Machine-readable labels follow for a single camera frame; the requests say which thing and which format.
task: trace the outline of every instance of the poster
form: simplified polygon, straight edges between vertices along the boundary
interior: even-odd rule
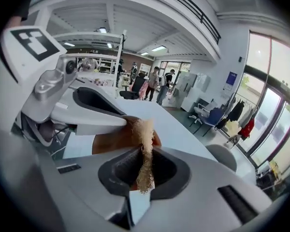
[[[236,78],[237,78],[237,74],[233,73],[233,72],[230,72],[229,76],[227,78],[226,84],[224,86],[224,89],[226,89],[228,91],[231,91],[232,88],[233,88],[233,85],[235,83]]]

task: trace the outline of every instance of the blue chair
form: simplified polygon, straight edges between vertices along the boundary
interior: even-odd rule
[[[218,124],[218,122],[222,119],[223,116],[224,116],[224,113],[220,108],[212,109],[209,113],[208,118],[199,115],[199,122],[201,123],[201,125],[194,133],[196,133],[202,127],[202,125],[204,125],[204,124],[209,125],[210,127],[206,131],[206,133],[204,133],[204,135],[203,135],[203,137],[204,137],[213,126]]]

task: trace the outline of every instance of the red jacket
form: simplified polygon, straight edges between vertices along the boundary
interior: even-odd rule
[[[247,137],[249,137],[250,132],[252,131],[252,129],[254,128],[254,126],[255,126],[255,119],[252,118],[248,122],[248,124],[239,131],[238,134],[244,136],[245,138],[247,138]]]

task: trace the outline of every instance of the black chair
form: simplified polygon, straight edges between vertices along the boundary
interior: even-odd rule
[[[131,91],[120,91],[119,94],[126,100],[135,100],[140,98],[139,92],[143,86],[145,79],[143,77],[137,76],[132,86]]]

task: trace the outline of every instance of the white desk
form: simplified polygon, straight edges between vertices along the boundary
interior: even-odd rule
[[[205,146],[165,109],[150,101],[116,100],[127,114],[141,119],[153,119],[161,144],[193,155],[216,160]],[[76,136],[71,133],[63,158],[91,155],[94,136]]]

